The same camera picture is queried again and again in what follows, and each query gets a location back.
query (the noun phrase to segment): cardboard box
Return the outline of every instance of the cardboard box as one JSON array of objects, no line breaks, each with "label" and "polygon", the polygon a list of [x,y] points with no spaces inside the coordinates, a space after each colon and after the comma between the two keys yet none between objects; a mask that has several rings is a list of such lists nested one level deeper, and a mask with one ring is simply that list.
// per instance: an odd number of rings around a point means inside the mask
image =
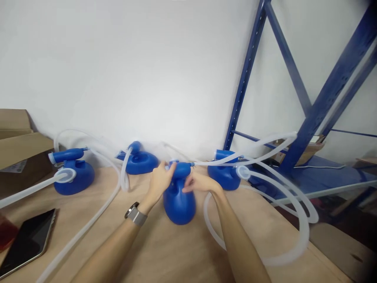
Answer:
[{"label": "cardboard box", "polygon": [[53,166],[46,151],[53,141],[33,132],[29,116],[22,109],[0,109],[0,198],[27,189]]},{"label": "cardboard box", "polygon": [[[302,164],[305,164],[309,161],[310,158],[312,158],[318,151],[320,151],[324,146],[325,142],[322,142],[324,139],[324,136],[321,135],[318,137],[318,142],[316,143],[309,143],[309,145],[306,147],[304,153],[301,155],[300,159],[296,163],[296,166],[300,166]],[[275,145],[282,144],[284,140],[277,140],[274,142]],[[279,162],[280,164],[283,162],[283,159],[285,157],[285,153],[277,153],[273,156],[273,158]]]}]

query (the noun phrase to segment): right hand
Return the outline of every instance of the right hand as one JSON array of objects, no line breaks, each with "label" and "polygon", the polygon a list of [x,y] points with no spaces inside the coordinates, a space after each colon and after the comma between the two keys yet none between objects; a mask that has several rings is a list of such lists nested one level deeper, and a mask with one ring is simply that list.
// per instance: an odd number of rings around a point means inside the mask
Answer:
[{"label": "right hand", "polygon": [[193,190],[217,192],[222,190],[222,188],[214,179],[196,172],[192,172],[191,175],[187,177],[185,187],[182,189],[182,192],[188,193]]}]

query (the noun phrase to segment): phone screen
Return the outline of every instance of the phone screen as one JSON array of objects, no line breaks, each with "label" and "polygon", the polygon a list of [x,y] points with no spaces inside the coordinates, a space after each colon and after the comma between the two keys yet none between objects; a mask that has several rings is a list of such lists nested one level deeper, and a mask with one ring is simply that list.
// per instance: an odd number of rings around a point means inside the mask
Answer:
[{"label": "phone screen", "polygon": [[44,252],[55,211],[52,209],[22,223],[0,267],[0,278]]}]

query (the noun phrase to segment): red liquid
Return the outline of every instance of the red liquid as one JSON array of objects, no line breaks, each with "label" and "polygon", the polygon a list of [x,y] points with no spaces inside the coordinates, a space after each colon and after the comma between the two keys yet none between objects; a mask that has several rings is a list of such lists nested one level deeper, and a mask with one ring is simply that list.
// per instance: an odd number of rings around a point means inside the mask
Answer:
[{"label": "red liquid", "polygon": [[0,215],[0,252],[6,250],[18,233],[18,228]]}]

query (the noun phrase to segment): box flap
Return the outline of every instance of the box flap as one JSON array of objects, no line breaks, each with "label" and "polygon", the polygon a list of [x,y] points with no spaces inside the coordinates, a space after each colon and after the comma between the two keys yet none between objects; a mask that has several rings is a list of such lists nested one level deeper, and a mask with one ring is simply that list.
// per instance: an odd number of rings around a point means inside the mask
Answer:
[{"label": "box flap", "polygon": [[29,116],[25,109],[0,109],[1,130],[26,130],[30,128]]},{"label": "box flap", "polygon": [[0,140],[0,169],[52,149],[53,141],[40,133]]},{"label": "box flap", "polygon": [[22,136],[25,134],[31,134],[33,130],[0,130],[0,140],[5,138],[13,138],[15,136]]}]

